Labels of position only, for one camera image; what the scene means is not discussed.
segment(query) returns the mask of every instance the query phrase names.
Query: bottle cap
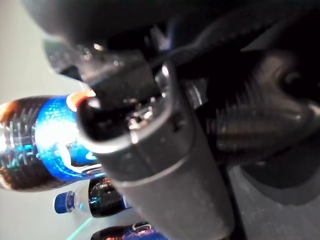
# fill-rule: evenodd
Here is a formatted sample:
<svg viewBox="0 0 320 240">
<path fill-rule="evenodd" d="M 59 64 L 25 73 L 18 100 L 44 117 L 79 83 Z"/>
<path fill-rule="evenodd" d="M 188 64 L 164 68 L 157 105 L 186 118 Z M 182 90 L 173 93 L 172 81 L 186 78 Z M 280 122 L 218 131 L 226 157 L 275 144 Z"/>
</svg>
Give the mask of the bottle cap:
<svg viewBox="0 0 320 240">
<path fill-rule="evenodd" d="M 72 212 L 75 206 L 75 198 L 72 191 L 58 194 L 54 200 L 54 210 L 57 214 Z"/>
</svg>

